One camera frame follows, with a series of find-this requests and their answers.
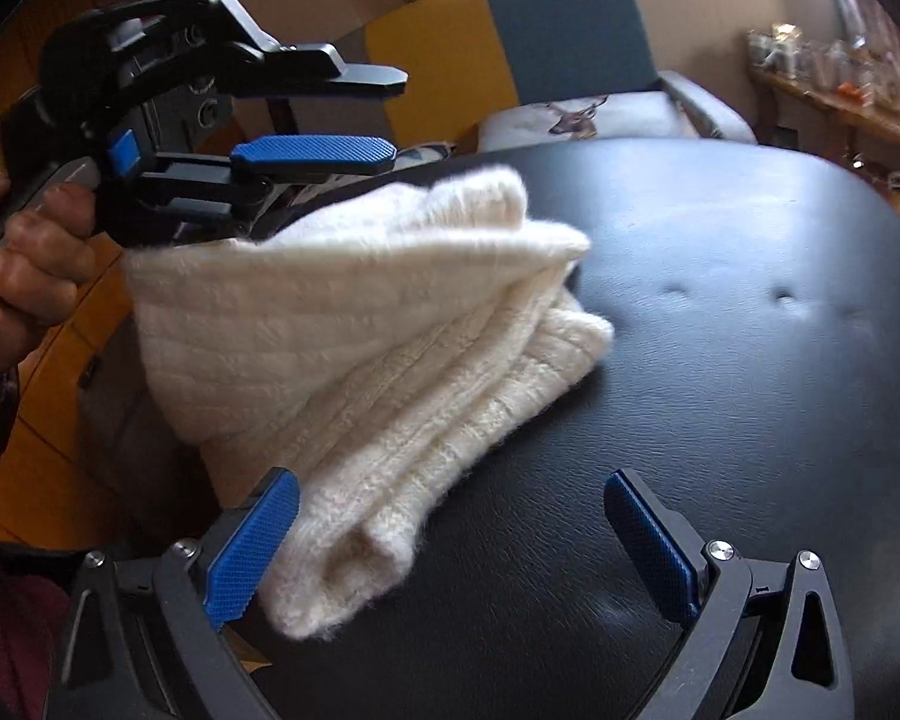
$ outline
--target deer head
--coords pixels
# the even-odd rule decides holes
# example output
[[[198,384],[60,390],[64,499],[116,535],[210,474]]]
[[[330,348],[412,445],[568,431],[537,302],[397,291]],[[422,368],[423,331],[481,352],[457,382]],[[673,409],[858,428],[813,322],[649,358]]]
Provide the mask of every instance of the deer head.
[[[581,111],[568,111],[561,108],[557,103],[547,103],[547,108],[559,114],[559,121],[554,124],[549,132],[551,135],[570,134],[571,141],[583,141],[592,138],[597,134],[596,124],[593,124],[593,117],[597,114],[597,108],[607,102],[610,95],[603,95],[597,98],[595,103],[587,105]]]

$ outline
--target red clothing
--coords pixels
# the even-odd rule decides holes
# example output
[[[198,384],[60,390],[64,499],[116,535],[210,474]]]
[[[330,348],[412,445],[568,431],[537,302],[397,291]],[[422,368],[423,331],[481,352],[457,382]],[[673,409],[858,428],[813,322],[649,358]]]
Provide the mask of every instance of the red clothing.
[[[0,581],[0,700],[20,720],[41,720],[67,594],[42,577]]]

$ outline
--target yellow and blue chair backrest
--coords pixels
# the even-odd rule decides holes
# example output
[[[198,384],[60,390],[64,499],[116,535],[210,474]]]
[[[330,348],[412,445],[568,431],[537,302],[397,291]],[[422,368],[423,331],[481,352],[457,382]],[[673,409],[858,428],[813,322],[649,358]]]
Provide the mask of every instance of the yellow and blue chair backrest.
[[[349,61],[410,74],[407,93],[384,103],[386,120],[374,126],[365,116],[357,127],[399,146],[458,142],[489,114],[518,105],[658,83],[636,0],[421,0],[338,47]],[[312,131],[308,124],[301,129]],[[353,131],[348,124],[329,122],[324,109],[317,128]]]

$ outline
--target white knit sweater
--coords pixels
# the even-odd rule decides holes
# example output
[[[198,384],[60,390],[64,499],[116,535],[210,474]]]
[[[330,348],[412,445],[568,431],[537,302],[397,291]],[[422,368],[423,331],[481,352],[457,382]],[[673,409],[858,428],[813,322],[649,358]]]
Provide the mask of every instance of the white knit sweater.
[[[501,168],[387,186],[261,245],[125,257],[152,393],[221,504],[271,466],[298,476],[260,587],[289,637],[399,583],[461,474],[605,353],[612,327],[562,285],[586,236],[526,210]]]

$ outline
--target black table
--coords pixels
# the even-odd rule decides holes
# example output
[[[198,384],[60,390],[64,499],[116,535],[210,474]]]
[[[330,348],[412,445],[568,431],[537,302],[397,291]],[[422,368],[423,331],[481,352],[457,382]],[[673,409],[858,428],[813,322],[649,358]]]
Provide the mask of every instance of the black table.
[[[573,289],[613,322],[612,351],[480,461],[410,578],[331,640],[250,613],[266,697],[314,720],[626,716],[677,637],[602,514],[605,477],[631,466],[704,538],[817,551],[857,717],[900,717],[900,220],[821,160],[713,141],[562,143],[398,178],[501,162],[533,215],[590,234]]]

